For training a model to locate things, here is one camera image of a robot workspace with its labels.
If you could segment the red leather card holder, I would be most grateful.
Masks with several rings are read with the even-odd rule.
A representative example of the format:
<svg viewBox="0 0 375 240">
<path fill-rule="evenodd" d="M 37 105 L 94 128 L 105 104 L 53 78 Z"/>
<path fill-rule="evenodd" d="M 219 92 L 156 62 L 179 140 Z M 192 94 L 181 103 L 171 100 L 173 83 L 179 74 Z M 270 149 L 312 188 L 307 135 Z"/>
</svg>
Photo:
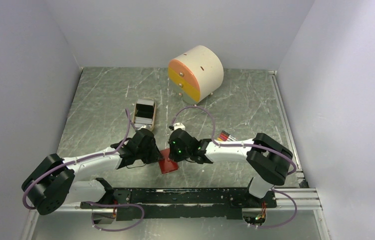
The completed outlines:
<svg viewBox="0 0 375 240">
<path fill-rule="evenodd" d="M 158 161 L 162 174 L 168 174 L 179 169 L 178 163 L 170 159 L 170 149 L 166 148 L 160 151 L 162 159 Z"/>
</svg>

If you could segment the grey credit card stack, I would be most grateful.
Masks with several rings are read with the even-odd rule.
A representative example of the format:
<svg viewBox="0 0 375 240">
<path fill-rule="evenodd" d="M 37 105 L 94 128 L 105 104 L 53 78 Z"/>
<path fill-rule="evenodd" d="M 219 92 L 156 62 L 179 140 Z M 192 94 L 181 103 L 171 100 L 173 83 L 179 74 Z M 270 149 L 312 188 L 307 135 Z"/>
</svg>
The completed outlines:
<svg viewBox="0 0 375 240">
<path fill-rule="evenodd" d="M 133 123 L 151 125 L 155 113 L 155 101 L 151 98 L 139 98 L 135 103 Z"/>
</svg>

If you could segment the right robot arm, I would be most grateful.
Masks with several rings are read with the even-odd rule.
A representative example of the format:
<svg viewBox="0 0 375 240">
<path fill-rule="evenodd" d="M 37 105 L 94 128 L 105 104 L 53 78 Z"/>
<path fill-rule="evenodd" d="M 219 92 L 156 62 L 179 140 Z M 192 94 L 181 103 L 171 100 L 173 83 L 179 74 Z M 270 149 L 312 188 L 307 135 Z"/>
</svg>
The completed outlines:
<svg viewBox="0 0 375 240">
<path fill-rule="evenodd" d="M 169 158 L 175 162 L 189 159 L 197 164 L 248 163 L 256 172 L 245 194 L 251 207 L 258 207 L 272 187 L 284 185 L 287 176 L 297 170 L 293 153 L 265 133 L 243 141 L 198 140 L 179 128 L 171 133 L 168 143 Z"/>
</svg>

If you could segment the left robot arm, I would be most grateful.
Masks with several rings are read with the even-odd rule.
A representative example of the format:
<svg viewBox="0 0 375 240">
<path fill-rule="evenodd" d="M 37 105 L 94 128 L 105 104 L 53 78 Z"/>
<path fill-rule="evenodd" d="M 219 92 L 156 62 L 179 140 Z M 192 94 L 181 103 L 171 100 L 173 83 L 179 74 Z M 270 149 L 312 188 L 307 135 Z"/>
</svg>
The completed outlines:
<svg viewBox="0 0 375 240">
<path fill-rule="evenodd" d="M 23 182 L 23 205 L 48 215 L 61 205 L 86 202 L 101 208 L 116 204 L 114 188 L 101 177 L 86 180 L 95 174 L 131 166 L 135 161 L 153 164 L 164 157 L 156 145 L 154 134 L 145 128 L 133 137 L 91 154 L 61 158 L 50 154 Z"/>
</svg>

